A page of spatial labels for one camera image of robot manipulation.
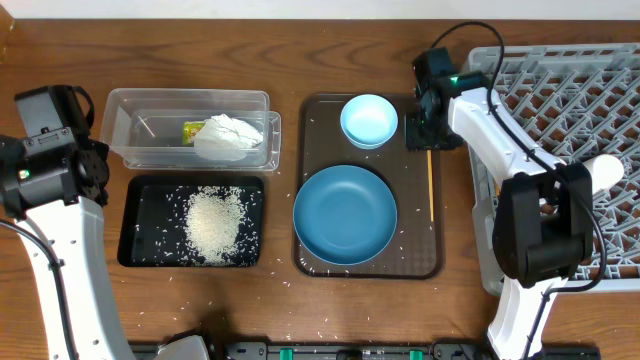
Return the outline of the white tissue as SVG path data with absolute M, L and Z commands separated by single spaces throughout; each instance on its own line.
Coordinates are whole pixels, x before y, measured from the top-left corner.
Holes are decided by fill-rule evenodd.
M 214 115 L 193 136 L 196 154 L 208 160 L 239 161 L 259 147 L 263 134 L 251 124 L 229 117 Z

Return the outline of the white rice pile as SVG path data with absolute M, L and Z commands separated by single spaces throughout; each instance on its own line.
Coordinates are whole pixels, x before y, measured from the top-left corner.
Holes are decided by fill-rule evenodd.
M 255 186 L 148 186 L 141 194 L 136 266 L 249 267 L 257 263 L 263 193 Z

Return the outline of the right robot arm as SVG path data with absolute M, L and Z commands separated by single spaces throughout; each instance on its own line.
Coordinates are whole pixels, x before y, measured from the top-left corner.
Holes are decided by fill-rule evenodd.
M 487 339 L 497 358 L 527 359 L 541 350 L 555 296 L 592 253 L 592 176 L 540 148 L 489 79 L 459 72 L 446 49 L 430 49 L 412 66 L 419 109 L 405 120 L 407 148 L 468 144 L 500 187 L 492 251 L 503 286 Z

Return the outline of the green yellow snack wrapper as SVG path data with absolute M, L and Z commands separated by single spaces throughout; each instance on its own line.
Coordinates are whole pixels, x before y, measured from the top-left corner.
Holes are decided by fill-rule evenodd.
M 182 129 L 182 144 L 189 145 L 194 142 L 196 134 L 206 125 L 206 121 L 186 121 Z

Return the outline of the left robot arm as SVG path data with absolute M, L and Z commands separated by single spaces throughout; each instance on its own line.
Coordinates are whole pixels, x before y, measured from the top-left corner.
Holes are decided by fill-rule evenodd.
M 29 256 L 52 359 L 134 356 L 105 257 L 107 155 L 67 128 L 1 139 L 1 224 Z

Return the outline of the light blue bowl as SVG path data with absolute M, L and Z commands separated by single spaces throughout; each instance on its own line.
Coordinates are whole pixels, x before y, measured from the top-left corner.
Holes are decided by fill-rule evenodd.
M 398 113 L 392 103 L 374 94 L 355 96 L 344 105 L 340 114 L 341 130 L 347 140 L 365 150 L 379 148 L 388 142 L 398 123 Z

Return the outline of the small white cup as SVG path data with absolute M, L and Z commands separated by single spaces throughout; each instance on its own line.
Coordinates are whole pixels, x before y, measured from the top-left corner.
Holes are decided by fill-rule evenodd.
M 622 162 L 613 155 L 598 155 L 583 162 L 583 165 L 591 175 L 593 195 L 608 191 L 624 176 Z

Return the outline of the dark blue plate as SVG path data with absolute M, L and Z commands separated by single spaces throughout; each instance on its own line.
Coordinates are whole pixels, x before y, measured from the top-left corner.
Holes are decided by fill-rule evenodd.
M 293 206 L 301 244 L 327 263 L 351 266 L 372 260 L 394 237 L 398 209 L 389 186 L 358 166 L 336 165 L 311 176 Z

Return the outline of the wooden chopstick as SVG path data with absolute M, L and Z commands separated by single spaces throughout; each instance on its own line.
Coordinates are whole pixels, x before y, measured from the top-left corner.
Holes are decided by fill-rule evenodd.
M 501 189 L 500 189 L 500 185 L 498 184 L 498 182 L 494 179 L 493 180 L 493 184 L 494 184 L 494 193 L 496 197 L 500 196 L 501 193 Z
M 433 156 L 432 151 L 427 150 L 427 180 L 428 180 L 428 195 L 429 195 L 429 215 L 430 222 L 434 222 L 435 220 L 435 210 L 434 210 L 434 179 L 433 179 Z

